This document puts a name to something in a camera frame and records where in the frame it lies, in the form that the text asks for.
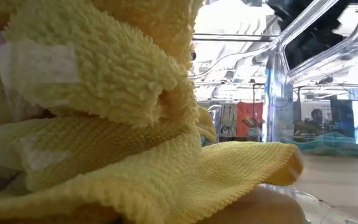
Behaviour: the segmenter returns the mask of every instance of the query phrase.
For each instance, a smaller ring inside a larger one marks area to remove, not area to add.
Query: floor
[[[305,170],[295,186],[358,219],[358,159],[326,156],[304,159]]]

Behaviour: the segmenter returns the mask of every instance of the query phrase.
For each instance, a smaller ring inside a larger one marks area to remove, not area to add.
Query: yellow towel
[[[196,223],[302,172],[291,144],[201,148],[196,121],[211,121],[187,79],[201,0],[8,2],[3,88],[57,117],[0,125],[0,176],[16,175],[0,223]]]
[[[206,108],[198,105],[198,122],[197,131],[210,140],[212,143],[216,142],[216,132],[214,124],[212,123],[211,115]]]

